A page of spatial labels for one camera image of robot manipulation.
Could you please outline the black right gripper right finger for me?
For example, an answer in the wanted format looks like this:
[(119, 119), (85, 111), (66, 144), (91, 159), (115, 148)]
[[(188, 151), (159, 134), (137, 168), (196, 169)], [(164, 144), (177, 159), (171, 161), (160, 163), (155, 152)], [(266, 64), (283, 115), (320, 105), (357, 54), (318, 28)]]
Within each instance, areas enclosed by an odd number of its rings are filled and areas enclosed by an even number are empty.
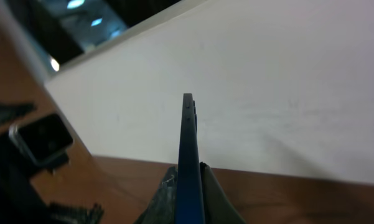
[(228, 200), (211, 167), (200, 163), (203, 205), (206, 224), (246, 224)]

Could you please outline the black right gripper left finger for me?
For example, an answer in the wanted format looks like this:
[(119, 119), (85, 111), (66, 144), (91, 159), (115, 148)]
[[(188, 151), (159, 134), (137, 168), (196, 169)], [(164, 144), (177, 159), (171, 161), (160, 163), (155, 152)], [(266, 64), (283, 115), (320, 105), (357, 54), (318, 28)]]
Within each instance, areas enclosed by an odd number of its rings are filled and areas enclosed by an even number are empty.
[(156, 193), (134, 224), (173, 224), (177, 190), (177, 168), (167, 169)]

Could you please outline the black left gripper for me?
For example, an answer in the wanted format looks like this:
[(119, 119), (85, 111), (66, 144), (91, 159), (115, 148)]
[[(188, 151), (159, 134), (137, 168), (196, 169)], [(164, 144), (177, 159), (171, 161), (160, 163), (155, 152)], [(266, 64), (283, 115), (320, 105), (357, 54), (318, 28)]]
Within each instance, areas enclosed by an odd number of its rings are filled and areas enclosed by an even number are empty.
[[(33, 103), (0, 103), (0, 125), (37, 109)], [(53, 171), (69, 161), (66, 153), (46, 166), (26, 159), (7, 133), (0, 134), (0, 223), (99, 224), (104, 214), (101, 205), (91, 208), (51, 203), (49, 207), (30, 183), (42, 170)]]

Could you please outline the blue Galaxy smartphone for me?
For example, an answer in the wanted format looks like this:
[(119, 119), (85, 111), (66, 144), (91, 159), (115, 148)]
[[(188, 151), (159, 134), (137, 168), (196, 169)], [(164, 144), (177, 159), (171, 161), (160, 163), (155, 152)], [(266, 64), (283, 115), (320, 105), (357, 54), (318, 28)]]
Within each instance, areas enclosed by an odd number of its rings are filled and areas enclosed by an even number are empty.
[(205, 223), (196, 109), (191, 93), (183, 95), (174, 223)]

